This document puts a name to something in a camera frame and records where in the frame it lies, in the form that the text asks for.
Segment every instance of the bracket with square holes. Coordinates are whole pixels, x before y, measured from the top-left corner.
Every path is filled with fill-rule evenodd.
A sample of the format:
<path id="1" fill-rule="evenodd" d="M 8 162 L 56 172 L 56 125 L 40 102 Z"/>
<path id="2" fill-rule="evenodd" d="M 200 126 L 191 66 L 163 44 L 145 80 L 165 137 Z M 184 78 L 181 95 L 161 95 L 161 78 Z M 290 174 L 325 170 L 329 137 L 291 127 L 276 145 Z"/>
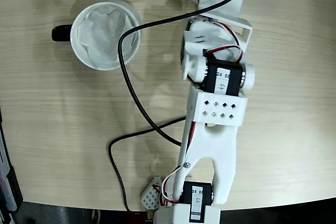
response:
<path id="1" fill-rule="evenodd" d="M 247 97 L 207 93 L 191 87 L 188 108 L 194 122 L 241 126 L 243 124 Z"/>

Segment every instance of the black mug handle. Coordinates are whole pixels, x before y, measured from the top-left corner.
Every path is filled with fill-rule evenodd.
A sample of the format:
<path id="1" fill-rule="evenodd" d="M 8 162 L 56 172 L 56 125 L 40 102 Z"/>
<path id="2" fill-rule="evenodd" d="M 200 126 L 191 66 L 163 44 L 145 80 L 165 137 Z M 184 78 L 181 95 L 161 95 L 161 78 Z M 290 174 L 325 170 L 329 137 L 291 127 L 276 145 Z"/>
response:
<path id="1" fill-rule="evenodd" d="M 51 31 L 51 38 L 53 41 L 70 42 L 70 32 L 72 25 L 56 26 Z"/>

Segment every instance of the white tissue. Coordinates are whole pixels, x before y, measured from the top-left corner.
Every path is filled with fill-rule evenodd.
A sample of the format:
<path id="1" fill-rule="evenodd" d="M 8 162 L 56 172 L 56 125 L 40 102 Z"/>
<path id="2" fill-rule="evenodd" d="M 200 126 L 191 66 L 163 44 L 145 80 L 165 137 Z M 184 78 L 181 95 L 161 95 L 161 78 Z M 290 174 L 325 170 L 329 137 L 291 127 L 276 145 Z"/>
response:
<path id="1" fill-rule="evenodd" d="M 109 63 L 118 60 L 118 40 L 131 22 L 122 10 L 102 6 L 90 12 L 78 27 L 78 41 L 86 48 L 93 61 Z M 130 53 L 136 34 L 129 35 L 122 43 L 124 57 Z"/>

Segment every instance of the black cable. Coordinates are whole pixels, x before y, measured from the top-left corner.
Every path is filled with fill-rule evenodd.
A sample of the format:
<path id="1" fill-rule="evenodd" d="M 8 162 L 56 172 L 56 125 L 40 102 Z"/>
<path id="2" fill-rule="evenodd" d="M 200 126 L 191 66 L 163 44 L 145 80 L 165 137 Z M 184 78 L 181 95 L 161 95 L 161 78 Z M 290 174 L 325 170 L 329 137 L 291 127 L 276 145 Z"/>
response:
<path id="1" fill-rule="evenodd" d="M 126 69 L 126 66 L 125 66 L 125 62 L 124 62 L 124 58 L 123 58 L 123 54 L 122 54 L 122 42 L 123 40 L 130 34 L 136 32 L 136 31 L 139 31 L 141 29 L 145 29 L 145 28 L 149 28 L 149 27 L 152 27 L 152 26 L 157 26 L 157 25 L 162 25 L 162 24 L 166 24 L 166 23 L 170 23 L 170 22 L 175 22 L 175 21 L 178 21 L 178 20 L 181 20 L 181 19 L 185 19 L 185 18 L 190 18 L 192 16 L 195 16 L 195 15 L 199 15 L 199 14 L 202 14 L 202 13 L 205 13 L 205 12 L 209 12 L 210 10 L 213 10 L 213 9 L 216 9 L 218 7 L 221 7 L 227 3 L 229 3 L 230 1 L 232 0 L 223 0 L 215 5 L 212 5 L 212 6 L 209 6 L 207 8 L 203 8 L 203 9 L 200 9 L 200 10 L 196 10 L 194 12 L 191 12 L 191 13 L 186 13 L 186 14 L 182 14 L 182 15 L 179 15 L 179 16 L 175 16 L 175 17 L 171 17 L 171 18 L 166 18 L 166 19 L 163 19 L 163 20 L 158 20 L 158 21 L 154 21 L 154 22 L 150 22 L 150 23 L 147 23 L 147 24 L 143 24 L 143 25 L 140 25 L 140 26 L 136 26 L 128 31 L 126 31 L 119 39 L 118 41 L 118 56 L 119 56 L 119 62 L 120 62 L 120 67 L 121 67 L 121 71 L 122 71 L 122 74 L 124 75 L 124 79 L 125 79 L 125 82 L 127 84 L 127 87 L 130 91 L 130 94 L 131 96 L 133 97 L 133 100 L 135 102 L 135 104 L 137 105 L 138 109 L 140 110 L 141 114 L 143 115 L 143 117 L 147 120 L 147 122 L 162 136 L 164 137 L 165 139 L 167 139 L 169 142 L 173 143 L 173 144 L 176 144 L 178 146 L 181 146 L 181 143 L 175 139 L 173 139 L 172 137 L 170 137 L 169 135 L 167 135 L 166 133 L 164 133 L 155 123 L 154 121 L 150 118 L 150 116 L 147 114 L 146 110 L 144 109 L 144 107 L 142 106 L 140 100 L 138 99 L 137 95 L 136 95 L 136 92 L 135 90 L 133 89 L 133 86 L 132 86 L 132 83 L 131 83 L 131 80 L 127 74 L 127 69 Z"/>
<path id="2" fill-rule="evenodd" d="M 172 125 L 174 123 L 178 123 L 178 122 L 181 122 L 181 121 L 184 121 L 184 120 L 185 120 L 185 116 L 183 116 L 181 118 L 177 118 L 177 119 L 172 120 L 170 122 L 164 123 L 164 124 L 158 126 L 158 128 L 160 128 L 160 129 L 161 128 L 165 128 L 165 127 L 170 126 L 170 125 Z M 125 185 L 124 185 L 124 183 L 122 181 L 122 178 L 120 176 L 120 173 L 118 171 L 116 163 L 113 160 L 112 145 L 115 144 L 115 143 L 117 143 L 117 142 L 119 142 L 119 141 L 121 141 L 121 140 L 123 140 L 123 139 L 128 139 L 130 137 L 139 136 L 139 135 L 150 133 L 150 132 L 153 132 L 153 131 L 155 131 L 155 129 L 151 128 L 151 129 L 148 129 L 148 130 L 139 131 L 139 132 L 135 132 L 135 133 L 131 133 L 131 134 L 127 134 L 127 135 L 124 135 L 124 136 L 117 137 L 116 139 L 114 139 L 113 141 L 111 141 L 111 143 L 109 144 L 109 147 L 108 147 L 108 153 L 109 153 L 110 161 L 111 161 L 111 164 L 112 164 L 112 166 L 114 168 L 114 171 L 116 172 L 116 175 L 117 175 L 120 187 L 121 187 L 122 200 L 124 201 L 124 205 L 125 205 L 125 208 L 126 208 L 127 212 L 129 212 L 130 214 L 137 215 L 138 213 L 130 210 L 130 208 L 128 207 Z"/>

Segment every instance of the white perforated block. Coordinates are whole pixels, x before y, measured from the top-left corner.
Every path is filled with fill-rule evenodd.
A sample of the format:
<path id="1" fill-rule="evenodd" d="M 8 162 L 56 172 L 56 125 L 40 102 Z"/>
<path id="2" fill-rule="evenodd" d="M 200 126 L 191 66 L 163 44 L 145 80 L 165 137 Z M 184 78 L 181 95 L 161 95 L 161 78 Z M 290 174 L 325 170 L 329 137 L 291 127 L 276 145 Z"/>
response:
<path id="1" fill-rule="evenodd" d="M 162 185 L 160 177 L 154 177 L 141 194 L 141 203 L 147 210 L 159 209 L 159 193 L 154 189 L 153 185 Z"/>
<path id="2" fill-rule="evenodd" d="M 193 98 L 189 104 L 194 122 L 241 126 L 243 124 L 247 97 L 207 93 L 192 88 Z"/>

